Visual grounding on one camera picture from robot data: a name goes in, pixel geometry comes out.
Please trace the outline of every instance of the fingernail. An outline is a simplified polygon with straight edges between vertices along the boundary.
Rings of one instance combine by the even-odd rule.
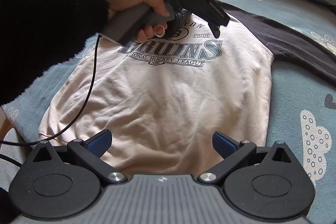
[[[166,9],[164,9],[164,11],[163,11],[162,14],[163,14],[165,17],[169,17],[169,16],[170,16],[169,12],[168,12]]]
[[[162,25],[156,25],[154,27],[154,34],[158,37],[161,38],[165,35],[165,28]]]

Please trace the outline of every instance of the dark garment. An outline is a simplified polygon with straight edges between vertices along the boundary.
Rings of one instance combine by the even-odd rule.
[[[80,52],[107,22],[108,0],[0,0],[0,105]]]
[[[336,86],[336,58],[322,45],[277,21],[249,13],[219,0],[218,3],[243,23],[273,53],[274,60],[299,65]]]
[[[9,200],[8,192],[0,187],[0,224],[8,224],[16,216],[18,213]]]

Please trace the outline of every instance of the blue bedsheet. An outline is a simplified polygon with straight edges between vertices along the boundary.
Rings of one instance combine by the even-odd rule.
[[[310,176],[316,196],[314,223],[336,220],[336,87],[287,62],[272,65],[266,145],[284,140]]]

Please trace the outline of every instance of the gray handle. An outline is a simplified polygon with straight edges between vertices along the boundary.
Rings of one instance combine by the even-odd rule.
[[[146,3],[141,3],[127,10],[117,13],[105,26],[100,35],[121,46],[132,42],[135,39],[137,31],[143,25],[155,26],[162,22],[167,22],[175,18],[173,7],[169,3],[165,3],[169,12],[169,17],[163,17],[153,11]],[[142,22],[142,18],[147,14],[147,20]]]
[[[85,212],[59,221],[19,216],[12,224],[266,224],[233,210],[217,187],[201,185],[191,175],[134,175],[110,185]],[[281,224],[309,224],[301,217]]]

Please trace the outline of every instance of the wooden bed frame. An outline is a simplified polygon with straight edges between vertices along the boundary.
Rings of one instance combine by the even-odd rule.
[[[10,131],[12,128],[14,128],[14,126],[12,125],[12,123],[6,118],[0,128],[0,140],[4,140],[6,134],[8,133],[8,131]]]

